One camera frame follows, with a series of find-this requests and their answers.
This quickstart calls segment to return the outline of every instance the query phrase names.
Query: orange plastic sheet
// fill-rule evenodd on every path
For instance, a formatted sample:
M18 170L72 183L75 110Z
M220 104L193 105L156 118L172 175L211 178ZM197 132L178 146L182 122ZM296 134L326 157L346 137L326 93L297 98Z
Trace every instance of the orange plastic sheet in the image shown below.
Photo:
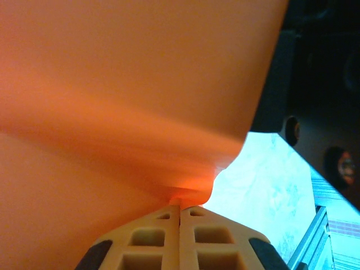
M239 153L286 1L6 1L2 269L71 269L101 234L202 204Z

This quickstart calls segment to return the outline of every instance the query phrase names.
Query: beige plastic part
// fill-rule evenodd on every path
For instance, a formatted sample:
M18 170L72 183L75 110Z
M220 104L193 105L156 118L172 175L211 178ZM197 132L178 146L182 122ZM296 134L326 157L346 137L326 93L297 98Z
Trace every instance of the beige plastic part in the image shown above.
M199 206L180 219L180 270L264 270L249 243L263 234Z
M178 270L179 206L167 206L100 237L112 240L100 270Z

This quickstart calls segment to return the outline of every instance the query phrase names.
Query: orange surface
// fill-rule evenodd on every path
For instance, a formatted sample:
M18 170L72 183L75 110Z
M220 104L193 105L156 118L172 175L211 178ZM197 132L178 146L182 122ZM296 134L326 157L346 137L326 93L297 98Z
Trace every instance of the orange surface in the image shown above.
M2 268L71 269L111 228L206 202L250 128L285 8L2 3Z

